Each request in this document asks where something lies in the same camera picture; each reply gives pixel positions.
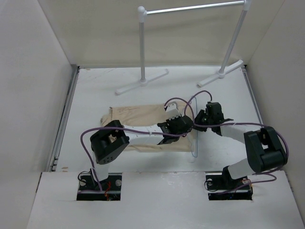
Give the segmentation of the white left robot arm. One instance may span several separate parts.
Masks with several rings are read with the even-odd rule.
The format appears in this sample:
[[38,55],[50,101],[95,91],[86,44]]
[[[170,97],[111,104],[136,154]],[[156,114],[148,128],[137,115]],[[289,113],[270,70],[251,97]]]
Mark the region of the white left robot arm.
[[90,137],[94,165],[91,185],[102,190],[107,185],[109,164],[113,162],[128,146],[166,145],[179,140],[193,128],[193,121],[188,116],[167,119],[163,123],[151,126],[126,126],[114,120],[102,127]]

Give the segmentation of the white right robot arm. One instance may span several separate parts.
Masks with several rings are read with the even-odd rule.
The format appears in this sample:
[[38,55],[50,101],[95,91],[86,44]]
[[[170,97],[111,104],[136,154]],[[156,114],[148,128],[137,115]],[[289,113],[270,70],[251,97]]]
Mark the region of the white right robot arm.
[[194,128],[201,132],[211,129],[222,137],[236,140],[245,146],[246,158],[223,168],[221,183],[231,189],[238,179],[261,174],[284,166],[288,161],[287,152],[276,130],[271,126],[257,123],[234,123],[225,118],[217,102],[208,102],[194,119]]

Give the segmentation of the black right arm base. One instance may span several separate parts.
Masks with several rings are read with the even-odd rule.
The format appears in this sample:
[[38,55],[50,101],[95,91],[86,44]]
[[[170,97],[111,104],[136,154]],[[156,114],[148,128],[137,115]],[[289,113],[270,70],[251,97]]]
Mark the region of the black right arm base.
[[221,172],[207,172],[204,187],[210,201],[252,200],[253,188],[250,183],[247,176],[232,179],[228,169],[224,168]]

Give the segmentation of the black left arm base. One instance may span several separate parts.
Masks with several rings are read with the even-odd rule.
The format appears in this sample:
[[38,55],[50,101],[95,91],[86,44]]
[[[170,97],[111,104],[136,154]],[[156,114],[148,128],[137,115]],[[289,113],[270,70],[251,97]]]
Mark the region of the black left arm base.
[[92,171],[82,171],[77,176],[79,185],[77,201],[120,201],[122,173],[110,173],[105,180],[95,180]]

